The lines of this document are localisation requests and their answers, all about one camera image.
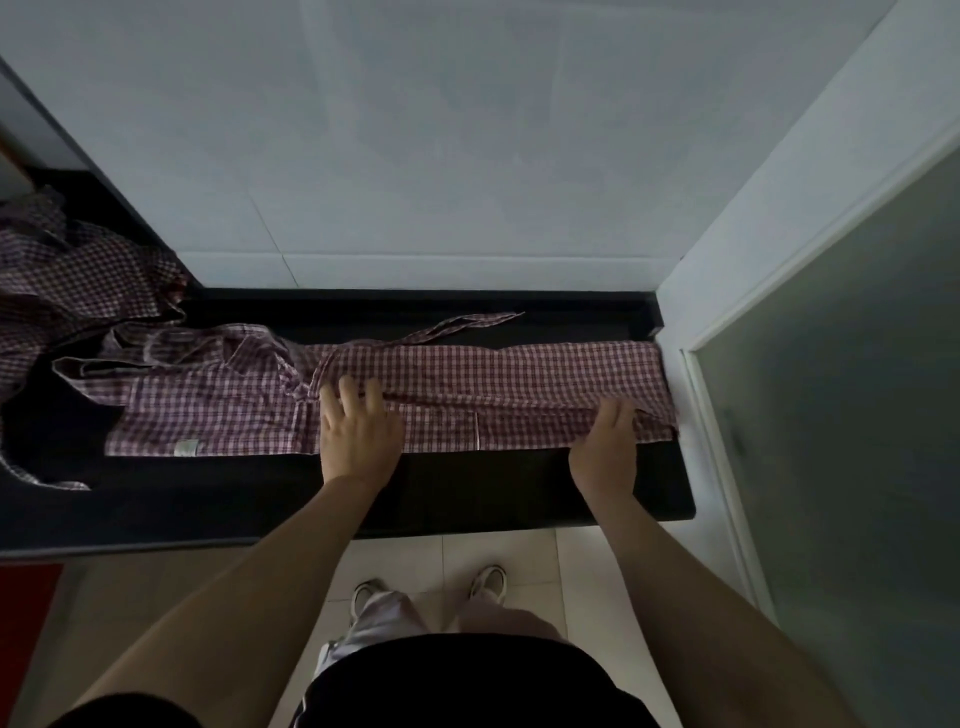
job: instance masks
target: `light pink pants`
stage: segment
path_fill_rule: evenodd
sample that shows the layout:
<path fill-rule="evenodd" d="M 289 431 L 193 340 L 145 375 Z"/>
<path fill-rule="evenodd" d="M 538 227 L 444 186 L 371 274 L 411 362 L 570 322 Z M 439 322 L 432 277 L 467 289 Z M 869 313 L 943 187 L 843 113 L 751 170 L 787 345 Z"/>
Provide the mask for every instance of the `light pink pants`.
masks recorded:
<path fill-rule="evenodd" d="M 498 635 L 526 635 L 565 642 L 557 628 L 522 609 L 507 609 L 483 594 L 464 602 L 446 632 L 480 632 Z M 372 644 L 430 634 L 410 597 L 402 592 L 381 592 L 372 596 L 359 619 L 340 640 L 324 645 L 314 677 L 358 649 Z"/>

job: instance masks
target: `shirt tag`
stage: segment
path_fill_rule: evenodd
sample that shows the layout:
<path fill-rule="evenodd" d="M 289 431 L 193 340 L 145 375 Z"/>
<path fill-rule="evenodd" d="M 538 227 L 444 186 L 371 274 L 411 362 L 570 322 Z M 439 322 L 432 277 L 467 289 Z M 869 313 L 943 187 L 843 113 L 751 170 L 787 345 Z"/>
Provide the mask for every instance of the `shirt tag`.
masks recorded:
<path fill-rule="evenodd" d="M 174 457 L 194 457 L 200 440 L 178 440 L 174 445 Z"/>

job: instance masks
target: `hand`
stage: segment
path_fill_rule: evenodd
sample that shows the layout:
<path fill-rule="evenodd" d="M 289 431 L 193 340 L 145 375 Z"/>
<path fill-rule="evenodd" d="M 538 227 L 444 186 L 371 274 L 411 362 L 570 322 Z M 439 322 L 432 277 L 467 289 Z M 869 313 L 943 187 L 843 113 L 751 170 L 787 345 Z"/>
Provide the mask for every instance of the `hand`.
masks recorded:
<path fill-rule="evenodd" d="M 636 480 L 634 406 L 628 400 L 600 400 L 587 437 L 570 446 L 570 474 L 592 509 L 629 496 Z"/>
<path fill-rule="evenodd" d="M 379 493 L 403 451 L 403 421 L 383 408 L 383 388 L 368 379 L 360 401 L 352 376 L 340 377 L 340 400 L 329 383 L 320 390 L 320 465 L 324 483 L 355 476 Z"/>

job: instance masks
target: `sneaker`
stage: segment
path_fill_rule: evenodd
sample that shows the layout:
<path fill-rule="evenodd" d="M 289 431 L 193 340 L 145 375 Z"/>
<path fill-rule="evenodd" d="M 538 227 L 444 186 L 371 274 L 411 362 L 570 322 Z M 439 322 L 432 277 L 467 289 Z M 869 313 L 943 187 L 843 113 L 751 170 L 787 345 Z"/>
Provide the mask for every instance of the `sneaker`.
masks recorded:
<path fill-rule="evenodd" d="M 507 598 L 507 572 L 503 567 L 493 565 L 480 571 L 470 585 L 470 598 L 503 604 L 503 600 Z"/>
<path fill-rule="evenodd" d="M 387 589 L 387 585 L 380 579 L 371 579 L 357 584 L 356 589 L 353 590 L 353 599 L 350 600 L 350 626 L 360 619 L 363 608 L 367 606 L 372 596 L 388 591 L 390 590 Z"/>

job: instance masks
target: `white door frame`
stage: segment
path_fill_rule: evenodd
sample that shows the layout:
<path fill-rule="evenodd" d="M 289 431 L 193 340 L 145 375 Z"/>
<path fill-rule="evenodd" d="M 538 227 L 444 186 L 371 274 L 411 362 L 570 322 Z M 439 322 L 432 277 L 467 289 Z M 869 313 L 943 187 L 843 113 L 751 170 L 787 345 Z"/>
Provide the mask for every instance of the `white door frame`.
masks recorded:
<path fill-rule="evenodd" d="M 956 0 L 900 0 L 657 291 L 697 503 L 668 529 L 773 620 L 697 351 L 960 145 L 957 38 Z"/>

